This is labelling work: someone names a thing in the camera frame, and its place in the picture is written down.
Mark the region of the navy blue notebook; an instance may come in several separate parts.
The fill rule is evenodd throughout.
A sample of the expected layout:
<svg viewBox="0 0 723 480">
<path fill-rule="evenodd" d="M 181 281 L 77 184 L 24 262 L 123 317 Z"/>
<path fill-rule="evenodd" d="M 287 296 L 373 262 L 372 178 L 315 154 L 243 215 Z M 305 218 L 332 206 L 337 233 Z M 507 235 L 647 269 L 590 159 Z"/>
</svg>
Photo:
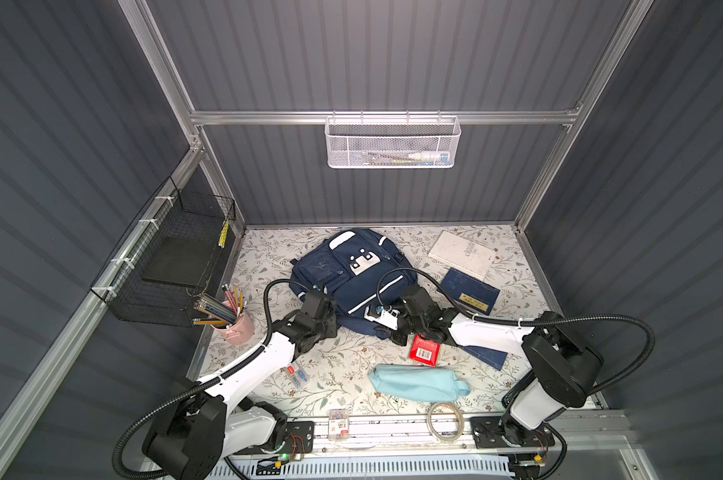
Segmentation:
<svg viewBox="0 0 723 480">
<path fill-rule="evenodd" d="M 441 288 L 445 290 L 449 298 L 457 301 L 471 312 L 489 315 L 497 298 L 499 289 L 483 283 L 455 268 L 451 268 L 443 281 Z M 463 346 L 463 351 L 479 359 L 479 361 L 499 371 L 503 369 L 507 353 L 477 346 Z"/>
</svg>

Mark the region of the navy blue student backpack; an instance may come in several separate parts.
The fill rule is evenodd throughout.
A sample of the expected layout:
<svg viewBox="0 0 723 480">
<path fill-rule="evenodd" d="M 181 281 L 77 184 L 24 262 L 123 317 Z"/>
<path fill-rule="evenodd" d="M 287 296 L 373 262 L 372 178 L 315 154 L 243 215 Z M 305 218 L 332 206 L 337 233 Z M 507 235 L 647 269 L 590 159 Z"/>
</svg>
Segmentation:
<svg viewBox="0 0 723 480">
<path fill-rule="evenodd" d="M 389 238 L 367 228 L 345 230 L 291 264 L 291 278 L 301 284 L 291 290 L 299 299 L 314 287 L 333 297 L 339 326 L 379 339 L 403 337 L 401 329 L 365 318 L 417 283 L 411 262 Z"/>
</svg>

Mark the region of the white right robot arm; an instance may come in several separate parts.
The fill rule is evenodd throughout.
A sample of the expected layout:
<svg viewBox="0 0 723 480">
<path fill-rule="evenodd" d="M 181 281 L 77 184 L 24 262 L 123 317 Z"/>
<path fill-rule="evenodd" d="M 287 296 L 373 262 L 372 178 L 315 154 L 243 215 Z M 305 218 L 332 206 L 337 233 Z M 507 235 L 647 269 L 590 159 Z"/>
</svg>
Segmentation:
<svg viewBox="0 0 723 480">
<path fill-rule="evenodd" d="M 527 360 L 531 370 L 511 392 L 501 420 L 507 436 L 531 433 L 563 410 L 584 406 L 603 368 L 603 356 L 557 313 L 503 325 L 455 307 L 441 308 L 417 285 L 393 302 L 393 311 L 399 314 L 399 326 L 429 341 Z"/>
</svg>

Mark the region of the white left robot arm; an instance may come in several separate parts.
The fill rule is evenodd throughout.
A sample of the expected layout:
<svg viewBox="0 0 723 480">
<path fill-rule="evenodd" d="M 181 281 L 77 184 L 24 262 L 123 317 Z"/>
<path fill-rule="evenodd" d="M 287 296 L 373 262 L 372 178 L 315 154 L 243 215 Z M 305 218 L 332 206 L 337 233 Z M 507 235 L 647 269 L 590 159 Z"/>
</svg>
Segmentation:
<svg viewBox="0 0 723 480">
<path fill-rule="evenodd" d="M 278 371 L 338 334 L 336 302 L 310 291 L 302 307 L 273 325 L 269 340 L 241 361 L 209 378 L 215 385 L 159 413 L 143 443 L 143 454 L 175 479 L 204 479 L 229 455 L 285 437 L 287 417 L 248 395 Z"/>
</svg>

